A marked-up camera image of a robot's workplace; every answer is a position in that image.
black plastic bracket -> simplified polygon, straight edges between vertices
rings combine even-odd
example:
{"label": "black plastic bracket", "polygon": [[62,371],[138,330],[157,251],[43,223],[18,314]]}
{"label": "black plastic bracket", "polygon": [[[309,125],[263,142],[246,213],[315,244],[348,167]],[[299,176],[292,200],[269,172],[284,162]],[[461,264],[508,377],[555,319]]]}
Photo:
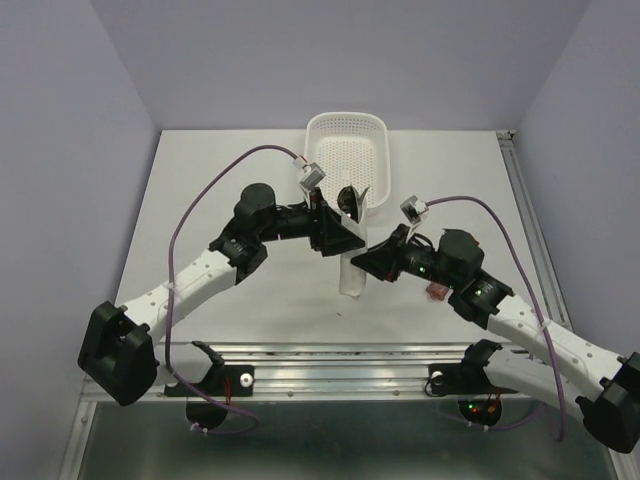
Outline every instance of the black plastic bracket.
{"label": "black plastic bracket", "polygon": [[138,400],[156,379],[158,362],[148,331],[111,302],[98,306],[89,319],[78,366],[122,406]]}
{"label": "black plastic bracket", "polygon": [[[243,387],[240,383],[240,377],[245,373],[254,377],[255,367],[253,365],[212,365],[204,379],[200,383],[193,385],[209,396],[224,397],[225,390],[222,380],[228,378],[231,385],[231,394],[234,398],[252,397],[253,384],[249,387]],[[166,386],[164,394],[167,397],[197,397],[191,390],[180,384],[173,387]]]}
{"label": "black plastic bracket", "polygon": [[[436,397],[445,395],[484,395],[495,390],[484,367],[489,365],[491,355],[501,350],[502,345],[491,340],[480,340],[465,351],[464,358],[458,363],[438,363],[430,368],[431,394]],[[503,393],[516,393],[502,389]]]}
{"label": "black plastic bracket", "polygon": [[640,439],[640,354],[620,359],[622,366],[595,400],[578,397],[582,423],[596,440],[621,453],[630,453]]}

glass panel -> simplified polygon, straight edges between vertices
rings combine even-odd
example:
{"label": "glass panel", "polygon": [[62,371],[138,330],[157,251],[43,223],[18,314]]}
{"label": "glass panel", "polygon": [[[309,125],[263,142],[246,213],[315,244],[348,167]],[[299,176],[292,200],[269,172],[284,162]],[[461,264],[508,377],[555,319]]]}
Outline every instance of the glass panel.
{"label": "glass panel", "polygon": [[[501,423],[520,418],[533,405],[503,403]],[[264,422],[258,430],[205,437],[189,431],[179,402],[101,404],[80,478],[616,478],[607,450],[578,422],[570,422],[568,438],[557,444],[544,414],[517,430],[484,433],[444,417],[457,412],[451,400],[249,408]]]}

black clamp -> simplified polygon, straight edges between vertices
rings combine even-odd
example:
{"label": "black clamp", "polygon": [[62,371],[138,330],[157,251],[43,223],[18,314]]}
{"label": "black clamp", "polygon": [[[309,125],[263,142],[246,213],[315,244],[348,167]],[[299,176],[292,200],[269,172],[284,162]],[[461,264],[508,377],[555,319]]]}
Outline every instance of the black clamp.
{"label": "black clamp", "polygon": [[[228,380],[228,387],[234,397],[251,397],[253,396],[253,378],[255,367],[253,365],[228,365],[224,358],[218,352],[213,350],[204,342],[193,341],[193,346],[203,351],[211,360],[211,367],[207,371],[202,381],[193,384],[202,393],[212,397],[224,397],[227,393],[225,390],[225,382]],[[250,384],[241,380],[243,375],[249,375],[252,379]],[[173,387],[166,386],[164,394],[167,397],[196,397],[191,390],[182,384]]]}

small red object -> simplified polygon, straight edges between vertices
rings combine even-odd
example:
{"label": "small red object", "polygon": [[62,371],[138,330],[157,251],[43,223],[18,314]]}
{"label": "small red object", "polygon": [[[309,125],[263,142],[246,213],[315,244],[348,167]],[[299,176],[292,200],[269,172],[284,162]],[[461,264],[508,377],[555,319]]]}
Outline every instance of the small red object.
{"label": "small red object", "polygon": [[449,293],[449,290],[449,287],[445,287],[444,285],[440,285],[436,282],[431,282],[426,291],[431,300],[442,302],[445,298],[447,298],[447,293]]}

cable connector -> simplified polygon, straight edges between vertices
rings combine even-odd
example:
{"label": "cable connector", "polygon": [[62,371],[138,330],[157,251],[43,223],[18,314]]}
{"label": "cable connector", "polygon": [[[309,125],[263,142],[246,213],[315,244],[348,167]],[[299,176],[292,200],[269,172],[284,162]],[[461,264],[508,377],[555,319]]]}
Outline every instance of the cable connector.
{"label": "cable connector", "polygon": [[298,181],[298,184],[306,192],[313,190],[322,181],[322,179],[326,177],[324,171],[315,162],[308,163],[302,167],[302,172],[303,175]]}
{"label": "cable connector", "polygon": [[427,216],[429,207],[422,200],[418,200],[418,197],[412,195],[400,204],[400,210],[412,225],[420,225]]}

